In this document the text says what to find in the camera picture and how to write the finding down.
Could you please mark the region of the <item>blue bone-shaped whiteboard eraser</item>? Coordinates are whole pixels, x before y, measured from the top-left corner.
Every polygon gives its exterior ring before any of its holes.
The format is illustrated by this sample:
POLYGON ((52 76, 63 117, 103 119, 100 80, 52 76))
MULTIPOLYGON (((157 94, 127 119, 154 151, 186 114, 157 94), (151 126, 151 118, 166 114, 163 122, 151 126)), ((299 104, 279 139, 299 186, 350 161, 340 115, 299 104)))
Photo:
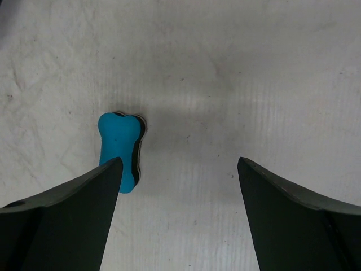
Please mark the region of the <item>blue bone-shaped whiteboard eraser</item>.
POLYGON ((147 131, 146 120, 140 115, 107 112, 99 118, 98 130, 101 137, 99 164, 120 158, 123 170, 119 192, 132 192, 140 180, 140 148, 147 131))

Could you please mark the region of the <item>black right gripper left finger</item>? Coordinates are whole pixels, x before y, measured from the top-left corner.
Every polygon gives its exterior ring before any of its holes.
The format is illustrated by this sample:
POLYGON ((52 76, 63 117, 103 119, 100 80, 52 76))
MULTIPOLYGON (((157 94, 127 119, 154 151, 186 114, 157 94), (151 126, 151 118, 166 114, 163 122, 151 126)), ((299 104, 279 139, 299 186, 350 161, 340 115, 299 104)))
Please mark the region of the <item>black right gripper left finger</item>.
POLYGON ((1 270, 99 270, 122 161, 1 208, 1 270))

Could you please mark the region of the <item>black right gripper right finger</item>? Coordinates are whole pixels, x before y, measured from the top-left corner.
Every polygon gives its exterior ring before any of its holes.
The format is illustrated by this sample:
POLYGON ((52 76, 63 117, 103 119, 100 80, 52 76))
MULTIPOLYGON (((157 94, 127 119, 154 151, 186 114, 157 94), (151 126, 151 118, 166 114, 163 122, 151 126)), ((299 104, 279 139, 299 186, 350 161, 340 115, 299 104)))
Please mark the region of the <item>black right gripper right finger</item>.
POLYGON ((360 207, 237 165, 260 270, 360 270, 360 207))

